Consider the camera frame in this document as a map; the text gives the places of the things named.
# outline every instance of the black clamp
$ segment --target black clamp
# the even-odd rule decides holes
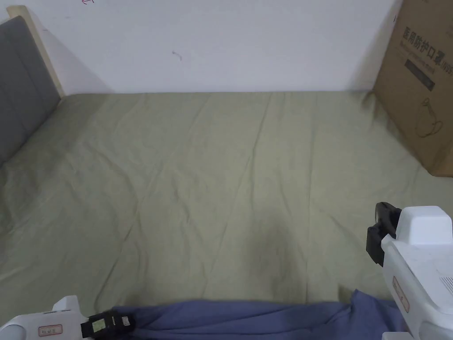
[[[88,318],[80,324],[82,338],[113,339],[116,335],[129,333],[135,328],[131,314],[120,314],[115,310],[105,311]]]
[[[384,266],[384,251],[381,248],[381,241],[386,235],[396,238],[396,227],[400,215],[401,209],[395,208],[390,203],[376,204],[376,224],[369,227],[366,233],[366,252],[381,267]]]

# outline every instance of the red label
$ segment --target red label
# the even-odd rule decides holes
[[[393,284],[393,288],[395,289],[396,294],[398,295],[398,298],[400,299],[400,302],[403,304],[404,310],[406,311],[406,313],[409,313],[409,309],[410,309],[409,301],[407,300],[406,295],[404,294],[403,290],[401,289],[401,286],[398,283],[398,280],[394,276],[393,276],[392,284]]]
[[[63,325],[42,326],[38,328],[39,336],[58,335],[63,333]]]

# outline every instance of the blue blanket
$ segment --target blue blanket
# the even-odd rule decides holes
[[[116,309],[133,314],[137,322],[123,340],[381,340],[383,332],[405,330],[393,301],[360,291],[354,292],[351,304],[190,301]]]

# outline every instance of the mattress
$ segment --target mattress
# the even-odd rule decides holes
[[[0,169],[0,324],[187,299],[389,297],[377,202],[453,214],[359,92],[84,94]]]

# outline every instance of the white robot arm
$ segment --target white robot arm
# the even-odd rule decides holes
[[[19,315],[0,328],[0,340],[30,340],[53,335],[52,340],[81,340],[81,324],[88,321],[80,313],[77,296],[66,296],[44,313]]]
[[[453,231],[439,207],[376,205],[366,250],[383,266],[385,282],[410,332],[383,340],[453,340]]]
[[[50,340],[109,339],[134,327],[132,315],[115,310],[86,318],[80,313],[77,296],[66,296],[51,311],[16,316],[0,327],[0,340],[37,340],[50,335]]]

